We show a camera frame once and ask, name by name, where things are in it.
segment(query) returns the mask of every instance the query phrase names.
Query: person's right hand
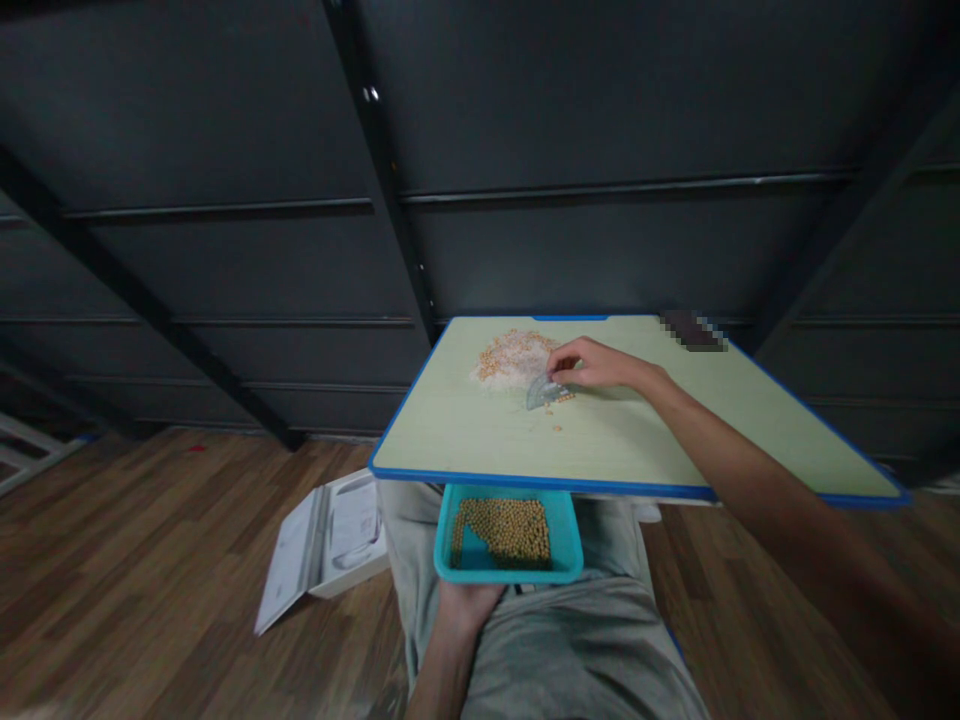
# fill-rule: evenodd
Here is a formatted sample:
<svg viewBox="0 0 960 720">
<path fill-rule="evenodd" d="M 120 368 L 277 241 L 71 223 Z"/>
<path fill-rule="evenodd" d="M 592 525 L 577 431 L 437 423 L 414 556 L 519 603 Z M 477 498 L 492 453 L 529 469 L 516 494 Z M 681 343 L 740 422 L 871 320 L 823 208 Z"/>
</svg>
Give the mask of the person's right hand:
<svg viewBox="0 0 960 720">
<path fill-rule="evenodd" d="M 588 337 L 562 345 L 547 360 L 547 376 L 555 383 L 576 383 L 583 387 L 628 385 L 636 388 L 645 374 L 660 370 L 633 355 L 614 350 Z"/>
</svg>

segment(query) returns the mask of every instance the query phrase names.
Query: blue plastic tray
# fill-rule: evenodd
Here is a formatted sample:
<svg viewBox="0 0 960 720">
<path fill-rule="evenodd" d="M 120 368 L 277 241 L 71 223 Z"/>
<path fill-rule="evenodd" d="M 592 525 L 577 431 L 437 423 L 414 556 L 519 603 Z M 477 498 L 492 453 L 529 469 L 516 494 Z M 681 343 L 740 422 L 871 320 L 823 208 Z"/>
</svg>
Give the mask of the blue plastic tray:
<svg viewBox="0 0 960 720">
<path fill-rule="evenodd" d="M 460 509 L 460 501 L 468 498 L 539 500 L 547 516 L 553 570 L 498 570 L 487 552 L 486 543 L 469 527 L 463 531 L 460 567 L 451 567 L 454 520 Z M 583 571 L 583 546 L 570 493 L 487 485 L 447 485 L 443 491 L 437 541 L 433 547 L 433 564 L 440 577 L 454 583 L 564 585 L 573 582 Z"/>
</svg>

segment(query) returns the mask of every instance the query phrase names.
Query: open cardboard box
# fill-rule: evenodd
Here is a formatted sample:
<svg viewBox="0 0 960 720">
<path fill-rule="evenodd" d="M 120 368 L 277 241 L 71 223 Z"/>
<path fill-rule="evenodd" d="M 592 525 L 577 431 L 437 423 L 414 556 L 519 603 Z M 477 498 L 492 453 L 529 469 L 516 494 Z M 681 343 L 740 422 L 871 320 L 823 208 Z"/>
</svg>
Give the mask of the open cardboard box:
<svg viewBox="0 0 960 720">
<path fill-rule="evenodd" d="M 280 525 L 254 628 L 262 635 L 309 593 L 332 598 L 390 567 L 377 479 L 359 470 L 315 488 Z"/>
</svg>

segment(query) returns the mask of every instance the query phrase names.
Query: blue table edge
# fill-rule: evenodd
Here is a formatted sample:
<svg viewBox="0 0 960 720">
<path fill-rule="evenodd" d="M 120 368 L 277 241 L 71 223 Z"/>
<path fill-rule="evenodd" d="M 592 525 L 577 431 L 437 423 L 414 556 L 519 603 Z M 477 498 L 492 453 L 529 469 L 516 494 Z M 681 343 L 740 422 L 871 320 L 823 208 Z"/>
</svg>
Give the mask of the blue table edge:
<svg viewBox="0 0 960 720">
<path fill-rule="evenodd" d="M 707 502 L 718 502 L 716 493 L 709 487 L 698 486 L 698 485 L 659 485 L 656 483 L 642 483 L 642 482 L 614 482 L 614 481 L 605 481 L 605 480 L 577 480 L 571 478 L 547 478 L 547 477 L 537 477 L 532 475 L 487 475 L 483 473 L 465 473 L 465 472 L 445 472 L 438 470 L 410 470 L 406 468 L 381 468 L 377 467 L 375 462 L 377 459 L 377 454 L 380 452 L 380 447 L 383 445 L 384 440 L 387 439 L 387 436 L 390 434 L 390 430 L 393 428 L 393 423 L 396 422 L 397 418 L 400 417 L 400 413 L 403 412 L 404 405 L 407 404 L 407 399 L 413 393 L 414 388 L 416 388 L 417 383 L 420 381 L 420 377 L 423 375 L 423 371 L 427 369 L 427 366 L 430 364 L 430 359 L 433 357 L 433 353 L 436 352 L 437 348 L 440 347 L 440 343 L 443 341 L 443 336 L 446 335 L 447 330 L 455 323 L 460 316 L 452 318 L 450 322 L 447 323 L 444 327 L 443 332 L 440 333 L 440 337 L 437 338 L 436 344 L 430 350 L 430 354 L 427 356 L 427 359 L 424 361 L 423 366 L 420 368 L 420 371 L 417 373 L 417 377 L 414 379 L 413 384 L 410 386 L 410 389 L 407 391 L 407 394 L 404 396 L 403 401 L 400 403 L 400 407 L 397 408 L 397 411 L 393 414 L 393 417 L 390 419 L 390 424 L 387 425 L 387 429 L 384 430 L 383 435 L 380 436 L 380 439 L 377 441 L 376 446 L 373 449 L 373 453 L 370 455 L 370 460 L 367 461 L 367 468 L 371 473 L 379 480 L 407 480 L 407 481 L 420 481 L 420 482 L 436 482 L 438 484 L 446 484 L 448 482 L 456 483 L 468 483 L 471 485 L 492 485 L 492 486 L 501 486 L 501 487 L 531 487 L 539 488 L 543 490 L 567 490 L 570 492 L 585 492 L 585 493 L 610 493 L 615 495 L 632 495 L 639 497 L 652 497 L 652 498 L 671 498 L 678 500 L 701 500 Z M 522 318 L 533 318 L 539 322 L 602 322 L 607 320 L 612 315 L 481 315 L 481 316 L 463 316 L 463 317 L 477 317 L 477 318 L 506 318 L 506 317 L 522 317 Z M 627 315 L 624 317 L 657 317 L 656 315 Z M 898 492 L 894 497 L 865 497 L 861 495 L 840 495 L 835 493 L 817 493 L 817 495 L 827 504 L 832 505 L 833 507 L 850 509 L 850 510 L 887 510 L 892 508 L 904 507 L 911 503 L 910 493 L 904 488 L 889 472 L 886 471 L 881 465 L 874 462 L 870 457 L 864 455 L 859 448 L 857 448 L 853 443 L 851 443 L 847 438 L 841 435 L 836 429 L 820 417 L 814 410 L 810 408 L 803 400 L 798 398 L 793 394 L 787 387 L 783 385 L 779 380 L 777 380 L 773 375 L 768 373 L 766 369 L 758 365 L 748 353 L 743 352 L 740 347 L 734 343 L 730 338 L 724 336 L 724 340 L 729 343 L 732 347 L 735 347 L 737 350 L 740 350 L 741 354 L 747 358 L 751 363 L 757 367 L 760 372 L 770 378 L 780 389 L 782 389 L 787 395 L 793 398 L 798 402 L 807 412 L 811 413 L 814 417 L 817 418 L 824 427 L 830 430 L 834 435 L 840 438 L 853 452 L 859 455 L 864 461 L 866 461 L 874 470 L 876 470 L 880 475 L 889 482 Z"/>
</svg>

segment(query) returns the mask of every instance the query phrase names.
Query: light green tabletop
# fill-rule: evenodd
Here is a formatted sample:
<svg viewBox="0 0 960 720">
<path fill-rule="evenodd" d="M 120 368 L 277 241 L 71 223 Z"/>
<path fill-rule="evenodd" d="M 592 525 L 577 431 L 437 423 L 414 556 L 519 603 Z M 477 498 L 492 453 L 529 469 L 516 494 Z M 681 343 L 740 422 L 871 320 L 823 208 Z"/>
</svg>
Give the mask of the light green tabletop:
<svg viewBox="0 0 960 720">
<path fill-rule="evenodd" d="M 502 484 L 707 496 L 703 477 L 673 435 L 630 390 L 582 389 L 573 400 L 555 403 L 547 415 L 528 411 L 522 391 L 489 392 L 471 380 L 479 354 L 513 328 L 536 330 L 558 342 L 589 335 L 663 366 L 687 392 L 814 491 L 850 496 L 831 498 L 838 504 L 902 501 L 898 486 L 739 349 L 689 352 L 654 316 L 454 319 L 374 454 L 374 473 L 433 482 L 496 483 L 499 478 Z"/>
</svg>

